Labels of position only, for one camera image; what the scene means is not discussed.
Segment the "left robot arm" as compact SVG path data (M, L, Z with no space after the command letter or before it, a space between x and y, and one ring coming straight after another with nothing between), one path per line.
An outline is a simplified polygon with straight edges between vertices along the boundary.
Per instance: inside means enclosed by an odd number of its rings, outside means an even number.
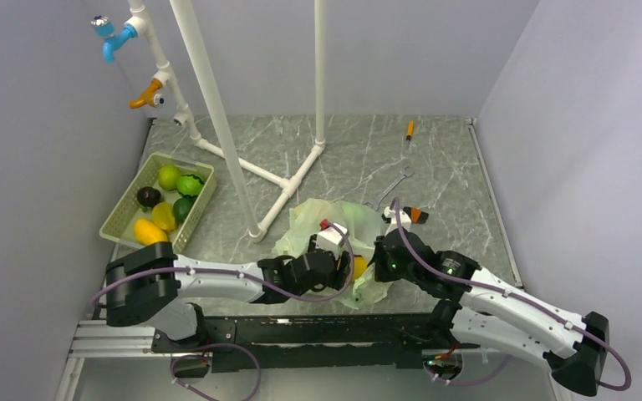
M354 275L351 251L311 246L301 256L277 256L243 264L203 262L178 255L157 242L110 262L105 285L93 303L111 327L148 324L187 351L206 340L194 298L220 298L274 305L291 299L323 302L318 292L344 292Z

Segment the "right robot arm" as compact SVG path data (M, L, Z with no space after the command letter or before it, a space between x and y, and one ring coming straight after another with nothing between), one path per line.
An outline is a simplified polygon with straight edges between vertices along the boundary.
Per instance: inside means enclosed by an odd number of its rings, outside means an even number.
M426 324L438 347L469 343L549 370L573 393L597 394L609 321L564 311L506 283L456 251L433 251L405 229L377 237L372 259L380 282L408 281L437 300Z

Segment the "yellow fake starfruit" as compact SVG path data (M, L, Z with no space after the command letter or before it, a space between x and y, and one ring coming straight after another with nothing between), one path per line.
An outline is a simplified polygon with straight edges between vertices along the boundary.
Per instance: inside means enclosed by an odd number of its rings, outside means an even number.
M151 211L153 223L165 232L171 232L177 229L178 224L172 213L172 205L162 201Z

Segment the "yellow fake lemon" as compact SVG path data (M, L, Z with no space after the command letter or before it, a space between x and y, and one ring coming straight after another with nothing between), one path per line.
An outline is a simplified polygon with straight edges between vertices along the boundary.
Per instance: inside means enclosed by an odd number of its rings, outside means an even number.
M362 256L354 257L354 272L352 280L358 280L368 269L368 262Z

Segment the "light green plastic bag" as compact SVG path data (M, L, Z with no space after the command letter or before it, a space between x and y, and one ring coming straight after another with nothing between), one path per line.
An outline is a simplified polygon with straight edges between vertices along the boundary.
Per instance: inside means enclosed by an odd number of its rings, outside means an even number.
M339 256L349 240L355 267L351 282L336 299L354 310L367 310L388 295L390 284L374 279L370 265L385 223L378 211L344 200L307 199L289 212L289 228L273 248L275 256L301 256L309 246Z

